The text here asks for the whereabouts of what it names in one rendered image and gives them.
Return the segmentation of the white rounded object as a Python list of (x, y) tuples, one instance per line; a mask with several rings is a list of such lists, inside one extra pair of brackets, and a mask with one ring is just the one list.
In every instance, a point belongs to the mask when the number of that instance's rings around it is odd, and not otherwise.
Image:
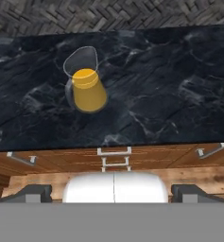
[(63, 203), (168, 203), (159, 176), (146, 172), (83, 174), (65, 186)]

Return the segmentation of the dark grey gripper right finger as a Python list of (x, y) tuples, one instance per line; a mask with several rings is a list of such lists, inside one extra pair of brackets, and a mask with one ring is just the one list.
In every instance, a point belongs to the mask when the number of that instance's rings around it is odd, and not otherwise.
[(209, 195), (194, 184), (173, 184), (171, 186), (172, 203), (215, 203), (224, 202), (224, 198)]

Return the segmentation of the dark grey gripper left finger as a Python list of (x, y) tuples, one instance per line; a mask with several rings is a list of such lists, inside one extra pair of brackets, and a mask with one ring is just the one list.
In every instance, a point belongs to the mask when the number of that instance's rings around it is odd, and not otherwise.
[(50, 184), (30, 184), (14, 195), (1, 198), (1, 202), (9, 203), (46, 203), (51, 202), (52, 186)]

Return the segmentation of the glass pitcher with orange juice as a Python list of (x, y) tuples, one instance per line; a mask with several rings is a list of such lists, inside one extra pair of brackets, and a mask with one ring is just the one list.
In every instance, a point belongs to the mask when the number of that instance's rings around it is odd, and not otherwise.
[(68, 77), (65, 96), (71, 107), (86, 113), (99, 112), (105, 107), (108, 97), (98, 74), (98, 57), (93, 46), (77, 49), (62, 68)]

